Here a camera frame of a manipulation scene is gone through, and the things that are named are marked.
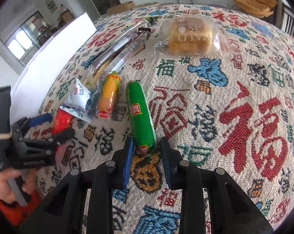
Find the patterned tablecloth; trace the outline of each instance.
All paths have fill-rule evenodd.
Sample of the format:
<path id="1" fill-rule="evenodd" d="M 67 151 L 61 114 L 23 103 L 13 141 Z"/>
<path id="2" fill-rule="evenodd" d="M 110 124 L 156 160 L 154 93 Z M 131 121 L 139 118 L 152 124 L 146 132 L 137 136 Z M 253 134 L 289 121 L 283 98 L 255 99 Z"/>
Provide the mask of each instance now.
<path id="1" fill-rule="evenodd" d="M 162 56 L 154 60 L 152 46 L 161 23 L 183 15 L 212 18 L 235 51 L 221 59 Z M 106 17 L 65 66 L 39 114 L 55 115 L 74 77 L 83 81 L 95 55 L 146 16 L 159 17 L 145 49 L 126 63 L 124 71 L 128 80 L 140 80 L 143 86 L 157 139 L 166 135 L 184 159 L 200 168 L 225 168 L 277 228 L 294 207 L 294 39 L 260 19 L 180 4 Z M 214 80 L 219 74 L 222 79 Z M 92 124 L 73 120 L 77 140 L 67 144 L 62 163 L 39 171 L 38 187 L 44 195 L 70 169 L 96 168 L 123 147 L 130 134 L 126 107 L 119 106 L 112 117 Z M 45 137 L 51 125 L 36 127 L 31 136 Z M 159 154 L 146 159 L 134 156 L 128 188 L 113 192 L 115 233 L 146 234 L 151 229 L 177 233 L 180 210 L 181 191 L 168 189 Z M 207 233 L 211 231 L 208 210 Z"/>

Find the bread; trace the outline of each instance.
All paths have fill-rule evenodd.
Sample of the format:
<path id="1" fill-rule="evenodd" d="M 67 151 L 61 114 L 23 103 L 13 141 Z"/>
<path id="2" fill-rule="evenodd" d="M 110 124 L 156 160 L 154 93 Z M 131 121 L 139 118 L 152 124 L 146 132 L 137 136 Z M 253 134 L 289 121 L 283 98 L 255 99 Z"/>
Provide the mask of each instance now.
<path id="1" fill-rule="evenodd" d="M 93 71 L 93 73 L 91 75 L 87 75 L 86 79 L 84 80 L 83 85 L 89 90 L 94 89 L 97 85 L 97 81 L 98 81 L 101 73 L 104 71 L 105 68 L 108 67 L 108 65 L 110 64 L 110 62 L 112 62 L 112 60 L 113 60 L 113 58 L 110 58 L 103 65 L 101 65 L 98 69 Z"/>
<path id="2" fill-rule="evenodd" d="M 170 54 L 207 54 L 213 45 L 212 27 L 200 18 L 177 17 L 169 27 Z"/>

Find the snack packet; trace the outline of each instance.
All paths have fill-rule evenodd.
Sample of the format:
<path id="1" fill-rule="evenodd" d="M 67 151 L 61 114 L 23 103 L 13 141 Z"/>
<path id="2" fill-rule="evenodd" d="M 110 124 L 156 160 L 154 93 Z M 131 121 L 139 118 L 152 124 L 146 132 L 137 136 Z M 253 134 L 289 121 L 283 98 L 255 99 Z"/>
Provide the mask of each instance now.
<path id="1" fill-rule="evenodd" d="M 91 103 L 91 95 L 91 92 L 82 85 L 80 80 L 75 78 L 74 88 L 69 92 L 64 104 L 60 105 L 60 109 L 91 123 L 92 117 L 87 112 Z"/>

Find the cardboard box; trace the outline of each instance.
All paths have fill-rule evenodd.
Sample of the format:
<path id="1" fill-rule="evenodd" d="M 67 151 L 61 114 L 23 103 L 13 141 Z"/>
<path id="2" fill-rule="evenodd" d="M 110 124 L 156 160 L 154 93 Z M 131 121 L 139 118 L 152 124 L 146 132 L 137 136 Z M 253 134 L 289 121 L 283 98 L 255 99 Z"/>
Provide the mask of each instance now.
<path id="1" fill-rule="evenodd" d="M 135 7 L 134 2 L 126 2 L 126 3 L 121 3 L 119 5 L 113 6 L 109 9 L 107 9 L 107 15 L 113 15 L 113 14 L 118 14 L 121 12 L 125 11 L 130 11 Z"/>

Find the packaged bread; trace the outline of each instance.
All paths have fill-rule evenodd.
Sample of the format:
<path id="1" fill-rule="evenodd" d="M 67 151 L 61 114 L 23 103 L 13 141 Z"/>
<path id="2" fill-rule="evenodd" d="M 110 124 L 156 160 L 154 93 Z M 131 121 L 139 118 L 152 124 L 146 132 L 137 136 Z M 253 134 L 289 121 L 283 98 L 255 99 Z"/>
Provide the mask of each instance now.
<path id="1" fill-rule="evenodd" d="M 170 54 L 207 54 L 213 45 L 212 27 L 200 18 L 179 17 L 168 31 Z"/>
<path id="2" fill-rule="evenodd" d="M 165 20 L 157 39 L 155 47 L 164 54 L 218 56 L 231 52 L 230 48 L 221 48 L 230 43 L 209 17 L 181 16 Z"/>

